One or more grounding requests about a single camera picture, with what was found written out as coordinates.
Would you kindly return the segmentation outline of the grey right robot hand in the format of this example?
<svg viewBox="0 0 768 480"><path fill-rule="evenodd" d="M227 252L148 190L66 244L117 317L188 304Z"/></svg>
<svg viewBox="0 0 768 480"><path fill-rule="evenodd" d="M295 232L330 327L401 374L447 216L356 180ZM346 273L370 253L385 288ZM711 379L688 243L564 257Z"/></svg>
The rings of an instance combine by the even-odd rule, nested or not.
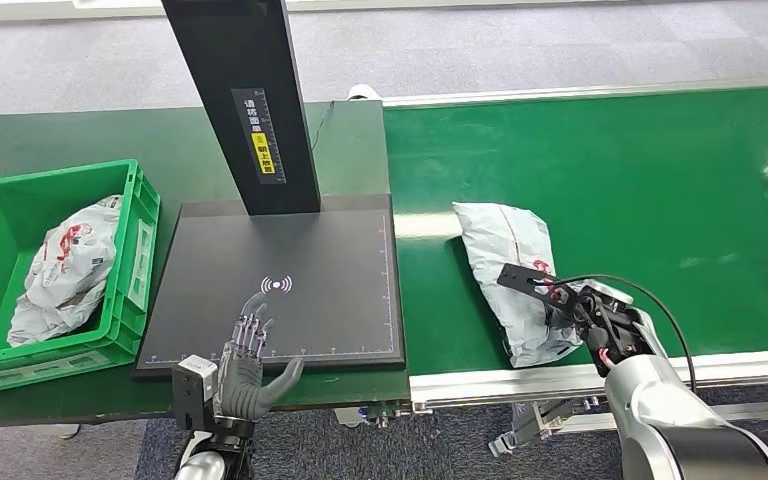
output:
<svg viewBox="0 0 768 480"><path fill-rule="evenodd" d="M579 290L566 284L549 286L547 299L551 316L547 324L558 329L574 328L578 333L589 330L594 326L594 293L588 285Z"/></svg>

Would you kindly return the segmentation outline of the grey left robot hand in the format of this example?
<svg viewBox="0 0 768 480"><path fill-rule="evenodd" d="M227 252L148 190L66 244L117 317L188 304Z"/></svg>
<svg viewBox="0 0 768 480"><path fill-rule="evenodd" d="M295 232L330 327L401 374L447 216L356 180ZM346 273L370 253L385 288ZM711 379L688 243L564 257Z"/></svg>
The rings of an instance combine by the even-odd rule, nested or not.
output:
<svg viewBox="0 0 768 480"><path fill-rule="evenodd" d="M292 358L281 374L263 382L262 351L272 321L264 317L266 295L257 292L245 301L226 341L219 364L219 387L213 397L214 413L255 421L264 417L299 381L302 357Z"/></svg>

